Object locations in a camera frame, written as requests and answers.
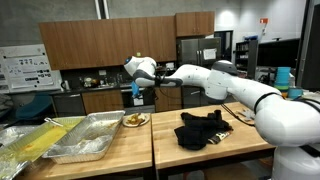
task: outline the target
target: cabinet door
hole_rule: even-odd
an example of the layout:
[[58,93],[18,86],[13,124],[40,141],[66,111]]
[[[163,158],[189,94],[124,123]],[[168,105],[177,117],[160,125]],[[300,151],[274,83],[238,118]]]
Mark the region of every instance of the cabinet door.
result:
[[150,57],[159,62],[164,59],[163,25],[161,17],[147,18]]
[[105,111],[115,111],[124,109],[120,90],[106,91],[104,103]]
[[64,69],[64,63],[61,54],[61,46],[58,41],[58,33],[54,23],[40,23],[40,33],[43,44],[46,48],[48,60],[52,70]]
[[61,47],[61,60],[60,63],[64,64],[64,69],[76,69],[81,68],[81,62],[79,61],[78,49],[74,45],[75,37],[73,35],[70,22],[55,22],[58,42]]
[[133,40],[133,55],[150,56],[147,18],[130,18],[130,26]]
[[74,35],[73,46],[77,48],[78,62],[80,63],[79,65],[75,65],[75,67],[88,68],[99,66],[92,21],[73,21],[70,23]]
[[195,13],[176,14],[177,37],[196,35],[196,15]]
[[105,92],[83,93],[82,100],[86,114],[105,111]]
[[113,19],[113,28],[115,36],[115,45],[118,51],[119,59],[117,59],[118,65],[123,65],[125,60],[134,55],[132,45],[132,35],[130,30],[130,20],[125,19]]
[[163,16],[162,23],[162,47],[163,57],[162,61],[177,60],[176,52],[176,35],[175,35],[175,18],[174,16]]
[[119,65],[118,49],[114,44],[116,38],[112,20],[95,20],[92,23],[100,65]]
[[214,13],[213,12],[197,12],[196,13],[198,35],[210,35],[214,33]]
[[156,112],[181,109],[180,88],[156,88]]

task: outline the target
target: aluminum foil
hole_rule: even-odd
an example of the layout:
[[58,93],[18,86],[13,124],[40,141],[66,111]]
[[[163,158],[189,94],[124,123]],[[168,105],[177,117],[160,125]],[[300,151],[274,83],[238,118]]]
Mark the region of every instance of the aluminum foil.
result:
[[0,144],[7,146],[8,144],[12,143],[20,139],[22,136],[30,133],[38,126],[12,126],[0,131]]
[[[75,127],[76,124],[79,124],[85,116],[78,117],[66,117],[66,118],[54,118],[55,121],[63,124],[65,128],[70,130],[72,127]],[[41,151],[36,151],[36,154],[39,154],[39,157],[35,160],[26,160],[21,162],[20,157],[24,156],[24,151],[21,151],[25,146],[46,134],[50,129],[55,125],[49,122],[43,123],[42,125],[34,128],[29,134],[24,135],[20,139],[13,141],[4,148],[0,149],[0,178],[2,179],[12,179],[23,169],[29,167],[36,168],[37,164],[41,160],[41,155],[47,150],[43,149]]]
[[43,158],[58,164],[94,161],[107,152],[125,111],[92,113],[55,143]]

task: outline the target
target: black towel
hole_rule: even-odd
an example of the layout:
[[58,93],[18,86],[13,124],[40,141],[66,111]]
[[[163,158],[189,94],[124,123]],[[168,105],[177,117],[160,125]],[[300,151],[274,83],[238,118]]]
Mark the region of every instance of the black towel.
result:
[[181,113],[185,126],[175,129],[178,144],[186,149],[199,150],[206,146],[208,139],[217,133],[232,130],[226,121],[222,120],[221,111],[208,113],[207,117]]

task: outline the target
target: kitchen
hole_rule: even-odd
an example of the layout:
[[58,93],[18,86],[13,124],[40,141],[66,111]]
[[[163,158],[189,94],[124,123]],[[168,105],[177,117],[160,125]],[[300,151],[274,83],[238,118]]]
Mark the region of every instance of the kitchen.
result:
[[[128,54],[135,55],[135,56],[139,56],[139,55],[145,56],[149,54],[150,56],[155,57],[155,60],[157,60],[157,62],[159,63],[159,66],[161,67],[166,67],[166,64],[171,62],[174,63],[175,67],[178,67],[178,63],[177,63],[178,57],[176,55],[176,39],[175,39],[176,29],[173,29],[173,30],[171,29],[170,31],[171,33],[166,32],[165,33],[166,38],[163,38],[161,33],[157,31],[154,31],[154,32],[148,31],[148,33],[152,33],[152,34],[148,34],[144,31],[145,29],[149,29],[149,28],[154,30],[161,29],[159,28],[160,23],[157,23],[157,22],[161,21],[161,22],[164,22],[166,25],[170,24],[171,27],[175,27],[177,23],[175,22],[174,16],[176,15],[177,12],[185,12],[189,10],[192,12],[214,11],[215,12],[214,21],[211,20],[211,23],[214,24],[213,31],[233,29],[234,35],[235,35],[233,37],[234,42],[241,41],[242,36],[245,34],[248,34],[248,32],[252,32],[252,31],[255,31],[254,33],[260,32],[259,30],[256,30],[256,29],[259,29],[259,28],[256,28],[257,26],[259,26],[259,24],[252,25],[249,23],[249,20],[246,21],[245,18],[240,19],[240,15],[242,15],[240,12],[241,9],[243,9],[243,11],[245,10],[250,11],[254,9],[253,5],[251,4],[251,1],[250,2],[244,1],[243,5],[241,5],[240,2],[234,2],[234,1],[224,1],[219,3],[196,1],[196,2],[190,2],[190,4],[183,3],[183,2],[174,3],[173,1],[171,2],[159,1],[157,3],[161,4],[160,6],[161,8],[157,12],[151,11],[152,8],[148,7],[150,6],[150,4],[148,5],[145,3],[128,3],[123,1],[110,1],[110,0],[107,2],[109,2],[108,4],[109,4],[110,20],[123,18],[123,19],[120,19],[119,22],[115,22],[114,24],[112,23],[113,28],[110,28],[108,30],[108,32],[111,32],[112,29],[114,30],[116,28],[116,31],[113,32],[114,36],[111,36],[110,35],[111,33],[103,33],[105,32],[103,28],[110,27],[111,25],[107,22],[109,21],[109,19],[97,20],[96,10],[95,10],[93,1],[79,1],[76,8],[74,7],[74,4],[69,4],[67,2],[59,6],[54,3],[53,3],[54,5],[53,4],[46,5],[46,4],[42,4],[43,2],[34,1],[34,3],[28,2],[27,4],[25,4],[25,6],[29,9],[32,9],[33,7],[35,7],[38,10],[41,9],[41,12],[44,12],[42,14],[48,14],[48,16],[45,18],[41,18],[40,16],[30,15],[30,16],[36,16],[36,18],[30,18],[28,21],[26,21],[26,22],[30,22],[30,21],[32,22],[30,23],[30,24],[33,24],[31,28],[30,28],[31,25],[29,24],[28,25],[25,23],[21,24],[21,26],[24,25],[26,27],[29,27],[30,29],[33,29],[33,31],[31,32],[31,30],[29,31],[27,28],[25,32],[25,33],[30,33],[30,35],[33,35],[33,36],[30,36],[31,40],[22,38],[21,37],[22,33],[20,32],[20,33],[17,33],[18,34],[17,38],[20,38],[17,40],[18,43],[16,43],[15,41],[12,41],[10,38],[7,39],[6,37],[2,37],[2,40],[0,41],[1,46],[34,44],[34,42],[46,44],[46,39],[42,41],[42,38],[41,38],[43,34],[46,34],[46,33],[52,36],[57,35],[56,37],[54,36],[51,37],[52,38],[51,41],[50,39],[47,39],[48,42],[49,41],[54,42],[52,40],[60,39],[59,37],[66,40],[70,39],[70,42],[73,42],[74,44],[66,43],[62,45],[53,45],[53,47],[55,48],[59,48],[59,47],[62,48],[61,50],[62,53],[59,55],[60,57],[58,56],[58,54],[52,55],[50,54],[50,52],[47,51],[47,55],[50,61],[52,59],[55,59],[54,57],[55,55],[58,56],[56,57],[58,59],[66,58],[63,61],[53,60],[52,63],[50,62],[51,68],[60,70],[62,81],[68,80],[71,91],[81,92],[81,95],[87,94],[87,98],[89,98],[88,101],[90,102],[96,101],[96,104],[98,104],[98,106],[105,107],[105,109],[102,109],[102,110],[107,110],[107,108],[109,107],[107,107],[105,104],[101,105],[101,98],[103,99],[108,98],[108,96],[106,96],[106,94],[103,92],[107,93],[111,90],[110,89],[95,90],[94,92],[88,92],[86,88],[79,90],[79,87],[81,87],[79,77],[83,79],[85,79],[86,77],[90,77],[98,80],[100,80],[100,78],[104,79],[105,75],[100,75],[99,71],[106,70],[107,72],[106,76],[116,77],[118,73],[121,73],[123,77],[122,78],[123,83],[128,83],[130,82],[130,79],[127,76],[125,70],[122,68],[123,62],[127,58]],[[8,5],[8,7],[11,7],[12,9],[23,7],[23,5],[18,5],[17,7],[14,7],[10,3],[8,2],[6,3],[7,3],[6,5]],[[263,9],[263,5],[264,4],[262,3],[262,5],[260,6],[256,5],[256,6],[260,7],[260,9]],[[51,9],[50,7],[55,7],[54,10],[57,13],[54,13],[54,12],[48,13],[49,10],[45,10],[45,8],[39,8],[39,7],[47,7],[49,9]],[[223,10],[228,10],[230,8],[232,9],[231,15],[227,14],[226,16],[224,16],[222,13]],[[19,14],[21,19],[18,18],[17,20],[18,23],[15,22],[15,24],[19,24],[19,22],[22,21],[23,19],[22,15],[26,13],[25,11],[18,11],[18,12],[21,12],[21,14]],[[90,24],[89,23],[90,21],[92,21],[93,25],[97,25],[97,27],[90,28],[90,26],[88,26],[88,24]],[[102,26],[99,23],[97,23],[98,21],[104,21],[105,24]],[[38,27],[38,23],[41,24],[42,22],[48,22],[47,24],[48,26],[50,26],[50,22],[56,22],[56,27],[57,26],[61,27],[63,33],[55,34],[50,32],[50,29],[47,32],[41,31],[40,30],[41,28],[44,28],[44,29],[46,28],[45,27],[46,23],[43,23],[43,25],[40,25],[40,27]],[[240,30],[246,25],[248,25],[247,29]],[[11,30],[9,29],[9,26],[6,26],[6,28],[3,28],[3,29],[7,30],[9,36],[11,35],[9,33]],[[78,30],[78,33],[72,35],[73,29]],[[134,33],[135,36],[132,36],[132,34],[130,35],[130,33],[128,33],[126,29],[131,29],[130,33]],[[290,31],[289,29],[290,28],[286,29],[286,27],[283,27],[283,29],[280,30],[280,34],[281,33],[284,35],[287,34],[287,32]],[[106,44],[104,44],[103,42],[99,42],[99,43],[97,42],[96,44],[94,44],[91,39],[93,33],[103,34],[103,36],[100,35],[98,37],[106,38],[106,40],[103,41],[103,42],[106,42]],[[127,38],[131,38],[131,42],[135,42],[135,43],[128,43],[130,41],[128,41]],[[167,38],[168,40],[171,40],[171,43],[168,43],[167,41],[163,43],[168,43],[169,45],[166,44],[166,45],[162,45],[161,47],[157,45],[158,44],[157,42],[166,40]],[[159,53],[159,50],[162,50],[162,52],[166,52],[166,54],[162,56],[162,53],[161,51]],[[118,97],[122,98],[121,90],[122,88],[117,87],[115,89],[116,91],[115,94],[117,94]],[[159,89],[156,89],[155,91],[157,92],[157,96],[158,96],[158,100],[155,101],[155,112],[162,112],[162,111],[182,108],[183,104],[181,101],[177,101],[171,98],[166,98],[164,95],[162,96],[162,93],[160,92]],[[181,94],[180,89],[177,91],[172,89],[164,89],[163,91],[165,91],[165,94],[170,94],[170,96],[173,96],[173,97],[181,98],[183,96],[183,94]],[[17,99],[20,100],[18,96],[21,97],[21,94],[15,94],[13,96],[16,96]],[[88,106],[89,106],[88,107],[89,109],[87,108],[88,112],[86,113],[96,111],[96,110],[90,109],[91,108],[90,105]]]

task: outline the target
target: plate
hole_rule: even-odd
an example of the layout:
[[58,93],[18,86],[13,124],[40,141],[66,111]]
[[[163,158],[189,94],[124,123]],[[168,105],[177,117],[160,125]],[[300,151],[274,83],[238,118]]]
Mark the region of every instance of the plate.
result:
[[[137,123],[134,123],[134,124],[130,123],[130,120],[137,119],[134,117],[137,115],[138,115],[138,119],[143,120],[143,122],[140,125],[139,125],[139,120],[137,120]],[[150,113],[134,113],[129,116],[124,116],[122,124],[127,127],[138,127],[138,125],[142,126],[146,124],[149,120],[150,120]]]

